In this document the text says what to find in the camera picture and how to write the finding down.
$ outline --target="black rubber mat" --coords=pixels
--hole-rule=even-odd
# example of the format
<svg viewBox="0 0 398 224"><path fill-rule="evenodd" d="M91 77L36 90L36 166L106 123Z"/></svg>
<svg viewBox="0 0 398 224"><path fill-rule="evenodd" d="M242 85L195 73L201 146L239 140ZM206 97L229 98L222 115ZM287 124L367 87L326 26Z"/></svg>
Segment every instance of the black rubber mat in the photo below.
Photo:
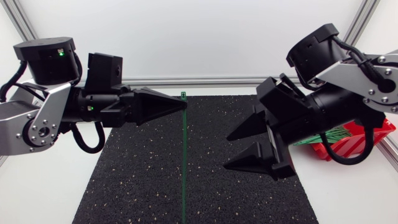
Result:
<svg viewBox="0 0 398 224"><path fill-rule="evenodd" d="M318 223L298 177L225 170L262 136L228 142L255 96L188 97L187 223ZM182 112L113 129L74 223L181 223Z"/></svg>

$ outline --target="screw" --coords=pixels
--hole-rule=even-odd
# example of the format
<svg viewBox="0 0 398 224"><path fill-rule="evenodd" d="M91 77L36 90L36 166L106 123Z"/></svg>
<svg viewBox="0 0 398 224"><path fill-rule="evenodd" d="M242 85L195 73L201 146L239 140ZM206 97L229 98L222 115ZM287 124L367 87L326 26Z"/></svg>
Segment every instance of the screw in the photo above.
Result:
<svg viewBox="0 0 398 224"><path fill-rule="evenodd" d="M386 58L385 58L385 56L380 56L377 61L379 63L384 63L384 62L386 62Z"/></svg>
<svg viewBox="0 0 398 224"><path fill-rule="evenodd" d="M387 68L386 71L384 72L386 75L391 75L391 68Z"/></svg>

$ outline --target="white wall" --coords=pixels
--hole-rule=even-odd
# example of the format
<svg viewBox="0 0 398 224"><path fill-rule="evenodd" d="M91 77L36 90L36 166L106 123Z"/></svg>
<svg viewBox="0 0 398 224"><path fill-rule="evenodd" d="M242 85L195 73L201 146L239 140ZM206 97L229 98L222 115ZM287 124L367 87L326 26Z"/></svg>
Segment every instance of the white wall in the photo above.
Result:
<svg viewBox="0 0 398 224"><path fill-rule="evenodd" d="M133 78L295 75L285 58L334 23L343 38L362 0L20 0L40 38L70 36L124 57Z"/></svg>
<svg viewBox="0 0 398 224"><path fill-rule="evenodd" d="M366 26L356 47L368 54L386 54L398 49L398 1L382 0ZM398 127L398 115L386 114ZM390 134L398 142L398 131Z"/></svg>

